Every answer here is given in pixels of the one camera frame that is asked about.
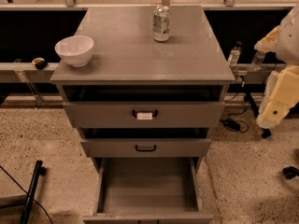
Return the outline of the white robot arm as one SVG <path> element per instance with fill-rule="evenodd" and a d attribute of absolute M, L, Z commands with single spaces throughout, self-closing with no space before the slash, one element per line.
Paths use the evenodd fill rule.
<path fill-rule="evenodd" d="M 254 48 L 263 53 L 275 52 L 277 59 L 287 64 L 282 71 L 273 71 L 267 79 L 256 118 L 259 127 L 271 129 L 299 103 L 299 4 Z"/>

